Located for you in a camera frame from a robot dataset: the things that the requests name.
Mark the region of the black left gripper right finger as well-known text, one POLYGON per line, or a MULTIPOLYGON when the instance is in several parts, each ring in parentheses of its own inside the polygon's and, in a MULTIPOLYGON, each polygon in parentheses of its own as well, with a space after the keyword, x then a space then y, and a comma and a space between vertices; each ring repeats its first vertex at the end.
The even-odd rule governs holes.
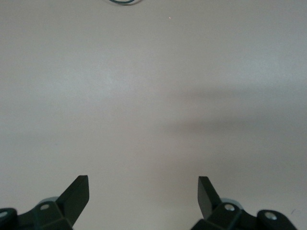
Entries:
POLYGON ((198 178, 198 204, 203 215, 193 230, 295 230, 282 213, 260 210, 256 216, 247 213, 236 202, 222 200, 207 176, 198 178))

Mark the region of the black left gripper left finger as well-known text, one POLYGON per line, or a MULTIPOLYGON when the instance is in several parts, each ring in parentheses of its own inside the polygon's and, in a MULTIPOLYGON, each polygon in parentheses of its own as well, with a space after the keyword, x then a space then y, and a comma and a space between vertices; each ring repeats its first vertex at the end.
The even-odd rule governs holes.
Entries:
POLYGON ((18 214, 15 208, 0 210, 2 230, 71 230, 89 201, 89 180, 79 175, 59 196, 42 200, 18 214))

